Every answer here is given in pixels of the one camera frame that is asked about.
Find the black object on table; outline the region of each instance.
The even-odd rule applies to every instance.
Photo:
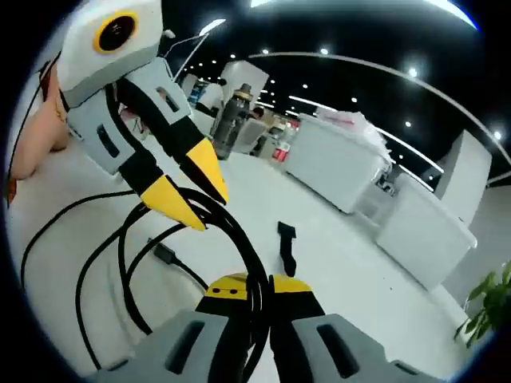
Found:
[[[296,274],[296,261],[291,252],[293,239],[296,238],[296,229],[283,222],[279,222],[277,231],[280,234],[280,256],[284,264],[284,271],[288,277]]]

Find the yellow tip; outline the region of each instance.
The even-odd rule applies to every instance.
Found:
[[[200,231],[206,228],[165,175],[144,191],[141,199],[148,208],[159,211],[170,219]]]
[[[247,274],[226,275],[209,285],[206,297],[247,300]]]
[[[186,156],[193,161],[193,163],[208,177],[209,182],[218,191],[220,196],[227,203],[228,192],[227,185],[218,165],[215,149],[211,142],[204,138],[199,144],[194,146]]]
[[[273,275],[273,286],[276,293],[303,293],[312,291],[305,282],[286,275]]]

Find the white desk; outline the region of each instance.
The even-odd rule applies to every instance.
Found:
[[[147,145],[160,166],[179,184],[192,183],[178,171],[153,137]],[[247,232],[267,273],[282,272],[277,221],[296,227],[293,253],[297,277],[314,288],[327,313],[339,313],[386,347],[387,358],[401,359],[438,377],[448,377],[466,357],[452,341],[455,323],[431,295],[384,255],[366,233],[315,193],[262,160],[233,153],[221,164],[229,187],[228,210]],[[18,187],[10,209],[10,235],[19,270],[22,249],[33,234],[65,205],[102,192],[126,190],[113,181],[73,142],[50,155],[41,169]],[[85,259],[121,225],[137,204],[135,196],[82,205],[63,217],[33,249],[27,265],[30,301],[50,339],[79,374],[93,372],[74,311],[77,276]],[[129,231],[131,258],[173,225],[150,213]],[[241,257],[217,229],[186,229],[164,241],[206,282],[244,270]],[[133,279],[141,313],[155,328],[178,310],[194,309],[201,293],[186,276],[148,256]],[[117,270],[117,246],[92,267],[82,295],[85,327],[99,361],[107,365],[130,351],[142,334],[127,319]],[[253,381],[277,382],[269,346]]]

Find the cable connector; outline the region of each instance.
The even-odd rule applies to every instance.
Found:
[[[166,247],[163,243],[158,243],[153,248],[153,253],[158,259],[162,260],[163,262],[165,262],[168,265],[172,265],[172,264],[176,263],[176,260],[177,260],[176,252],[174,250]]]

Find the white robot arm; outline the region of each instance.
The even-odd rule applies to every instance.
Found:
[[[165,152],[212,198],[228,193],[211,142],[190,119],[179,85],[157,57],[160,0],[96,0],[76,11],[57,76],[67,123],[108,173],[119,172],[149,208],[198,230],[204,224],[119,115],[122,103],[149,127]]]

